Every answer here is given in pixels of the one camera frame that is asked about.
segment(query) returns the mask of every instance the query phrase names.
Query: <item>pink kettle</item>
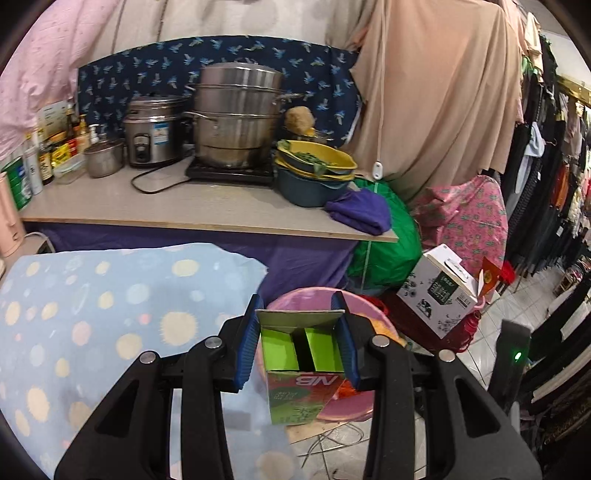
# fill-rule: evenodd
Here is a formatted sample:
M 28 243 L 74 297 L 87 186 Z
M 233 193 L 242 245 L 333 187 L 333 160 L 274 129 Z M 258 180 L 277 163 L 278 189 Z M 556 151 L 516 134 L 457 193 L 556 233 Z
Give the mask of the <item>pink kettle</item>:
M 7 257 L 21 246 L 25 239 L 25 228 L 17 213 L 12 198 L 8 176 L 0 173 L 0 254 Z

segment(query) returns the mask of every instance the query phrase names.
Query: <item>polka dot cloth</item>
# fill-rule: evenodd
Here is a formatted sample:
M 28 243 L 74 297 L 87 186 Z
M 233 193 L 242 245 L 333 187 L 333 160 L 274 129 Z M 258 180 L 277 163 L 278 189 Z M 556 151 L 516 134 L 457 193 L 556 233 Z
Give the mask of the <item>polka dot cloth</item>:
M 0 409 L 31 458 L 52 478 L 76 433 L 141 352 L 174 355 L 217 334 L 244 313 L 265 273 L 257 260 L 211 244 L 19 259 L 0 289 Z M 222 401 L 236 479 L 288 480 L 291 469 L 273 464 L 285 463 L 280 453 L 291 456 L 290 447 L 256 392 L 263 380 L 252 377 Z M 170 460 L 180 468 L 180 393 L 174 398 Z M 252 432 L 243 415 L 233 420 L 241 410 Z M 257 463 L 269 450 L 279 453 Z

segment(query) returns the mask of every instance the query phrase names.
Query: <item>metal screw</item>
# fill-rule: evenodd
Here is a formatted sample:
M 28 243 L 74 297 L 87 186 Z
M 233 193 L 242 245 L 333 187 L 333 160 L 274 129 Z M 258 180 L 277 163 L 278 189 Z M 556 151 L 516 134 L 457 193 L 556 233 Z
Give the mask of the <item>metal screw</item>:
M 376 335 L 371 339 L 371 342 L 380 348 L 390 345 L 390 339 L 385 335 Z
M 222 339 L 220 337 L 209 337 L 205 340 L 205 346 L 207 348 L 220 348 L 222 346 Z
M 444 362 L 453 362 L 456 359 L 456 354 L 451 350 L 441 350 L 439 352 L 439 358 Z
M 156 360 L 154 352 L 144 352 L 139 356 L 139 361 L 146 365 L 151 364 L 154 360 Z

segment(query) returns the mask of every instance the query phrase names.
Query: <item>tile floor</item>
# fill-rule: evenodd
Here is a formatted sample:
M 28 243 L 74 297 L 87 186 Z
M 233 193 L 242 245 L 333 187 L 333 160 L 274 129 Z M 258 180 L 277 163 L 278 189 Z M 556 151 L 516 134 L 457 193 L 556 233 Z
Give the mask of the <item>tile floor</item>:
M 561 278 L 562 273 L 555 268 L 521 280 L 519 286 L 516 281 L 482 316 L 474 341 L 458 356 L 484 387 L 488 386 L 495 364 L 501 321 L 514 320 L 535 329 L 544 321 L 546 310 L 554 300 L 552 290 Z M 351 422 L 325 437 L 295 443 L 294 452 L 300 465 L 304 464 L 305 476 L 310 480 L 361 480 L 370 428 L 371 420 Z M 425 477 L 425 458 L 425 425 L 422 418 L 415 416 L 415 478 Z

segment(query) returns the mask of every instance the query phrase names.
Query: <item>purple table skirt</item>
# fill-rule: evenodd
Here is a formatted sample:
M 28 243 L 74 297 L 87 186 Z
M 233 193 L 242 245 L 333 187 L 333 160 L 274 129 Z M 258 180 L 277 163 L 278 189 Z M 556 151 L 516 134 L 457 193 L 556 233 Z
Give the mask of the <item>purple table skirt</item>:
M 78 223 L 27 222 L 25 227 L 46 234 L 58 252 L 215 244 L 267 266 L 258 290 L 265 304 L 296 288 L 341 287 L 357 244 L 335 238 Z

